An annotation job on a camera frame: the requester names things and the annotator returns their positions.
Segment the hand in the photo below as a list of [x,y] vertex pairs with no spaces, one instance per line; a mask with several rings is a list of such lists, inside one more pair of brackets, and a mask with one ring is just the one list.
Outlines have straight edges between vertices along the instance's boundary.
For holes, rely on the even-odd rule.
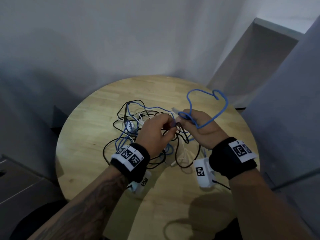
[[[185,109],[183,112],[189,113],[189,111],[189,109]],[[197,122],[199,126],[212,119],[210,115],[206,114],[205,112],[195,109],[192,109],[191,117]],[[212,121],[201,129],[197,129],[190,120],[185,120],[180,116],[176,118],[176,122],[180,122],[183,129],[190,132],[194,139],[206,149],[213,149],[216,145],[229,137],[215,121]]]
[[161,132],[164,125],[171,125],[173,122],[174,119],[166,113],[146,120],[135,142],[143,146],[151,158],[156,157],[175,136],[176,127],[171,128],[170,126],[169,131],[164,136]]

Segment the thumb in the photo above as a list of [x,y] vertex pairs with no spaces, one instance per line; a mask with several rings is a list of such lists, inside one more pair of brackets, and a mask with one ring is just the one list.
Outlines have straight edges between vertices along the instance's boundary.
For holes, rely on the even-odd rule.
[[182,119],[180,116],[178,116],[178,117],[176,118],[176,122],[180,122],[180,124],[182,125],[183,129],[184,129],[185,131],[190,132],[190,134],[191,134],[192,136],[193,136],[194,134],[197,134],[197,133],[198,133],[196,126],[195,126],[193,123],[191,123],[191,121]]
[[166,142],[166,144],[174,138],[174,136],[176,135],[176,131],[177,127],[174,126],[163,136],[163,140]]

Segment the wristband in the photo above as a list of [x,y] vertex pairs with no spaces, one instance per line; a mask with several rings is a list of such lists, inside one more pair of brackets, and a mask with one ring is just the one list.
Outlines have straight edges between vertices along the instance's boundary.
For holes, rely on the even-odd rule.
[[234,137],[229,137],[212,149],[209,157],[210,167],[229,180],[233,177],[256,168],[254,161],[257,155],[248,146]]
[[110,165],[117,168],[129,183],[141,182],[146,173],[150,155],[148,151],[137,143],[125,145],[111,156]]

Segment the black wristband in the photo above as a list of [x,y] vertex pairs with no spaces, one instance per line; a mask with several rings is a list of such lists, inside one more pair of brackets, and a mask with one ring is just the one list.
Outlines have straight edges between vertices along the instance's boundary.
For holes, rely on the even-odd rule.
[[233,177],[257,167],[254,159],[242,162],[234,150],[229,146],[231,142],[237,141],[234,137],[229,137],[212,149],[209,157],[210,167],[229,180]]
[[[150,161],[150,155],[143,146],[137,143],[131,143],[129,146],[136,149],[142,155],[143,158],[139,160],[139,158],[136,157],[135,161],[133,161],[132,159],[135,156],[135,154],[132,154],[131,152],[129,153],[130,155],[128,154],[129,156],[126,158],[125,153],[128,147],[124,146],[112,155],[110,165],[116,167],[128,179],[129,183],[132,181],[139,183],[142,181],[143,176],[146,173],[147,165]],[[123,164],[116,158],[117,156],[124,157],[125,160],[131,163],[133,169],[130,171],[125,164]]]

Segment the wooden tabletop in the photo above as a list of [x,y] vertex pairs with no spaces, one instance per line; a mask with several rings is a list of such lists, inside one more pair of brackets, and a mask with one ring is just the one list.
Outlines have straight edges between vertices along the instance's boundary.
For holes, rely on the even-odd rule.
[[[146,107],[183,110],[189,108],[186,94],[194,88],[210,92],[179,78],[139,76],[106,85],[83,100],[68,117],[58,139],[56,169],[64,196],[71,200],[108,167],[102,149],[120,135],[112,123],[125,102],[140,99]],[[210,116],[224,106],[223,99],[217,101],[197,91],[190,94],[190,99],[192,108]],[[250,129],[231,105],[215,121],[228,135],[245,141],[258,154]],[[190,160],[197,147],[195,141],[185,146]],[[114,145],[110,145],[107,158],[114,152]],[[173,156],[167,157],[168,162],[173,160]],[[162,164],[150,171],[152,176],[142,196],[125,191],[104,236],[111,240],[213,239],[236,217],[231,192],[220,185],[200,189],[193,167],[182,170]],[[228,185],[226,177],[215,175],[217,181]]]

